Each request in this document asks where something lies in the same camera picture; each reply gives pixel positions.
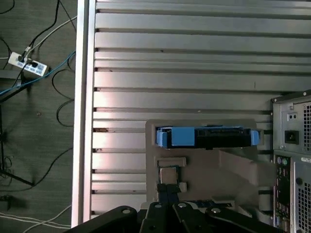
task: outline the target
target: blue cable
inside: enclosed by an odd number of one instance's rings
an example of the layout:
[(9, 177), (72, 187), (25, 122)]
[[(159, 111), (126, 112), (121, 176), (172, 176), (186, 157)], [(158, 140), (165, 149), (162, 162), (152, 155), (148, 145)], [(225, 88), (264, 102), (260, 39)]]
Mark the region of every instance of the blue cable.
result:
[(43, 78), (48, 77), (48, 76), (49, 76), (50, 74), (52, 74), (54, 71), (56, 71), (57, 69), (59, 69), (60, 67), (62, 67), (62, 66), (75, 54), (75, 52), (76, 52), (76, 51), (73, 51), (73, 52), (66, 58), (66, 60), (64, 60), (61, 64), (59, 64), (56, 68), (54, 68), (53, 70), (51, 70), (51, 71), (50, 71), (49, 73), (47, 73), (46, 75), (43, 75), (43, 76), (40, 77), (40, 78), (37, 78), (37, 79), (32, 80), (32, 81), (30, 81), (30, 82), (24, 83), (24, 84), (22, 84), (22, 85), (17, 85), (17, 86), (14, 86), (14, 87), (9, 88), (9, 89), (7, 89), (7, 90), (4, 90), (4, 91), (0, 92), (0, 96), (2, 96), (3, 94), (5, 94), (5, 93), (7, 93), (7, 92), (9, 92), (9, 91), (11, 91), (11, 90), (13, 90), (14, 88), (19, 88), (19, 87), (22, 87), (22, 86), (26, 86), (26, 85), (29, 85), (29, 84), (31, 84), (31, 83), (35, 83), (35, 82), (37, 82), (37, 81), (39, 81), (39, 80), (41, 80), (41, 79), (43, 79)]

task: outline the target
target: metal frame edge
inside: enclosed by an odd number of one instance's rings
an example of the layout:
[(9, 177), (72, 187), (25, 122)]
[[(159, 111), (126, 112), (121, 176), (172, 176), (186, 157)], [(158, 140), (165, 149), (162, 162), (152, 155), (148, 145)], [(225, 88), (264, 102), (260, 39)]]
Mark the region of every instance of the metal frame edge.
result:
[(76, 75), (73, 132), (71, 227), (83, 220), (84, 140), (86, 105), (86, 65), (88, 40), (88, 0), (78, 0), (76, 37)]

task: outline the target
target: power socket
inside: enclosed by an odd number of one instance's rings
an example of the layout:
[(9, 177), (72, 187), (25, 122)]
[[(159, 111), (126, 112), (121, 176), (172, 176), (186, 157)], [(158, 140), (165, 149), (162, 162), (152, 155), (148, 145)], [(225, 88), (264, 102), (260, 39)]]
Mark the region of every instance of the power socket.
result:
[(41, 77), (44, 76), (46, 73), (48, 73), (49, 68), (47, 65), (42, 64), (42, 63), (37, 62), (37, 61), (34, 61), (30, 58), (24, 58), (24, 61), (20, 62), (18, 60), (18, 57), (20, 57), (20, 56), (21, 56), (20, 54), (18, 54), (16, 52), (12, 52), (12, 54), (9, 58), (9, 64), (14, 65), (14, 66), (19, 67), (19, 68), (23, 68), (27, 62), (35, 62), (38, 64), (36, 67), (33, 67), (31, 64), (27, 64), (26, 67), (24, 68), (24, 70), (31, 72), (35, 75), (41, 76)]

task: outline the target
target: ventilation grille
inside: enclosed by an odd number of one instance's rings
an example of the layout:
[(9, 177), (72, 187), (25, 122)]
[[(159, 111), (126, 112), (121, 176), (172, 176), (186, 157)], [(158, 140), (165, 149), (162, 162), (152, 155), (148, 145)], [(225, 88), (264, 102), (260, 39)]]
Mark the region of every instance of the ventilation grille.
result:
[(303, 111), (304, 119), (304, 148), (307, 151), (311, 151), (311, 119), (310, 119), (311, 106), (306, 106), (306, 109)]
[(311, 184), (298, 189), (298, 224), (306, 233), (311, 232)]

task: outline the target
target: computer tower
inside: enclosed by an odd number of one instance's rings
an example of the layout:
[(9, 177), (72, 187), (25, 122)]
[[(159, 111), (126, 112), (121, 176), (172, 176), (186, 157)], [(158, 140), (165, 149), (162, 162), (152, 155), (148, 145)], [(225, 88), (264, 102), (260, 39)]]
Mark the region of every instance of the computer tower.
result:
[(311, 90), (272, 99), (274, 226), (311, 232)]

